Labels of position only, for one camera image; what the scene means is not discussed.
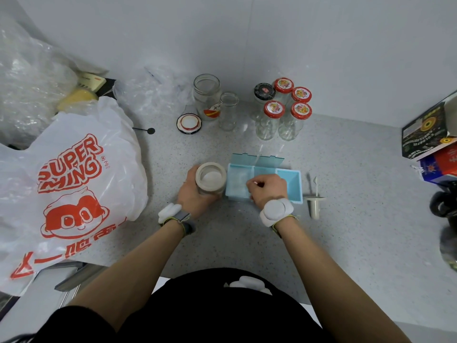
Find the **forearm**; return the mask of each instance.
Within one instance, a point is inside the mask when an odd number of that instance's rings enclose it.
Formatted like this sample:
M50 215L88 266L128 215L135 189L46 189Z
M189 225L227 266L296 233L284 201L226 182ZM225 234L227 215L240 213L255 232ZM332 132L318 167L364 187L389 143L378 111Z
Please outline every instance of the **forearm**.
M169 220L123 259L109 267L71 302L100 314L117 331L125 319L141 309L157 283L184 231Z
M292 217L276 224L319 321L339 342L409 342Z

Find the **hand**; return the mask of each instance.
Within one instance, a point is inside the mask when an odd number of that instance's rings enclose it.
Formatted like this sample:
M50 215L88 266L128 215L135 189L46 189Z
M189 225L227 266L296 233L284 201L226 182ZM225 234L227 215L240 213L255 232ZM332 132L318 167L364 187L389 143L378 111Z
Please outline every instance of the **hand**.
M182 184L178 192L178 204L182 209L191 214L191 219L197 219L214 201L221 198L220 195L200 194L197 183L195 183L195 173L200 165L195 165L187 173L186 181Z
M249 179L246 186L257 207L263 209L271 200L287 197L287 182L278 175L260 175Z

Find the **person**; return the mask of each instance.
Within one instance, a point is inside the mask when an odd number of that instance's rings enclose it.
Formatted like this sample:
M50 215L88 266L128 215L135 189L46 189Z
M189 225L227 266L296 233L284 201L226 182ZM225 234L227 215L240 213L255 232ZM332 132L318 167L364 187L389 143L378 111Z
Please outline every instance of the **person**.
M177 202L193 219L219 197L201 195L194 166ZM273 199L287 198L277 175L246 183L262 210ZM163 338L226 339L288 337L307 342L409 342L376 303L314 243L293 216L275 224L298 270L322 328L292 297L267 280L242 270L216 268L170 279L151 295L168 258L185 235L168 220L157 232L105 270L68 306L58 309L33 342L132 342ZM242 276L263 282L268 291L231 287Z

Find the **blue compartment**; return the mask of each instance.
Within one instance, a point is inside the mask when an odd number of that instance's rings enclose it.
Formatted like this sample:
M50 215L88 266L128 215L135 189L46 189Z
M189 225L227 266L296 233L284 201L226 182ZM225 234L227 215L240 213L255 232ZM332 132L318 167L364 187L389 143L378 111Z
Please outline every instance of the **blue compartment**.
M303 203L302 176L300 171L276 169L276 173L287 182L287 195L294 203Z
M287 181L289 200L293 203L303 203L302 175L300 171L277 168L283 158L276 156L254 156L249 154L232 154L231 163L227 168L227 186L225 195L231 200L249 200L249 190L246 182L258 175L277 173Z

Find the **black shirt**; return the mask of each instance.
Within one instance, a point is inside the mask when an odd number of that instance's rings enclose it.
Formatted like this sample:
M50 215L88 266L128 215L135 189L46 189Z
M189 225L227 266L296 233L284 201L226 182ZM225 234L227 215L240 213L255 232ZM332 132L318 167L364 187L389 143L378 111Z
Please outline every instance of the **black shirt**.
M226 287L242 275L261 279L272 295ZM33 342L244 341L248 337L334 342L292 297L265 279L234 268L212 268L170 279L126 319L118 333L94 311L67 306L54 312Z

